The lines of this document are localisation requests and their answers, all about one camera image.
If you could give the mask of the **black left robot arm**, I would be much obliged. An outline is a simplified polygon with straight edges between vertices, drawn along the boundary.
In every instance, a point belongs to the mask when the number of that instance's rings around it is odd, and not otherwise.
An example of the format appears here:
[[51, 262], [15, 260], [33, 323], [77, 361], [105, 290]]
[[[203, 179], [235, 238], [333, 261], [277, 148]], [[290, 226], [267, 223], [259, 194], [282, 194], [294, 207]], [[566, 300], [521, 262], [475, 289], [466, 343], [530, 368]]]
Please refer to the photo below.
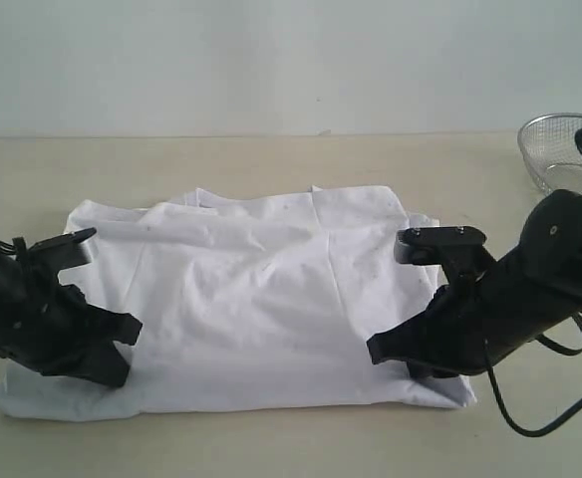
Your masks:
[[27, 245], [0, 241], [0, 359], [42, 376], [68, 376], [122, 387], [131, 366], [117, 345], [134, 345], [142, 323], [128, 313], [89, 304], [63, 285], [63, 270], [89, 263], [83, 244], [94, 228]]

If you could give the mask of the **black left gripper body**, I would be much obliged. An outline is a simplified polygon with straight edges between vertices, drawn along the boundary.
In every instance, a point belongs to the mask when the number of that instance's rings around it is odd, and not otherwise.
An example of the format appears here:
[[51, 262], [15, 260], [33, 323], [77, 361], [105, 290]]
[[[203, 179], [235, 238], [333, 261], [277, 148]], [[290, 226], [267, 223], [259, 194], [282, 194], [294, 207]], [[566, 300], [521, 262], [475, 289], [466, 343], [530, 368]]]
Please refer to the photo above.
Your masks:
[[89, 347], [114, 343], [94, 337], [91, 306], [69, 286], [47, 309], [21, 317], [5, 329], [1, 354], [42, 376], [66, 376]]

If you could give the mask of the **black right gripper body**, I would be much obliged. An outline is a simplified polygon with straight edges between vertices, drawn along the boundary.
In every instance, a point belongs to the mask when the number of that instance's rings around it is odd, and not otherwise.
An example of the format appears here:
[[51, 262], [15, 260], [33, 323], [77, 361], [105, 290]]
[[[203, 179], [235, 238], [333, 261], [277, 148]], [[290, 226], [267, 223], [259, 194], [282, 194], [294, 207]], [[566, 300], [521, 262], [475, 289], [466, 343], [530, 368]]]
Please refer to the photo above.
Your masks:
[[439, 364], [463, 363], [460, 374], [474, 376], [492, 369], [486, 353], [482, 298], [475, 284], [443, 285], [417, 316], [439, 318]]

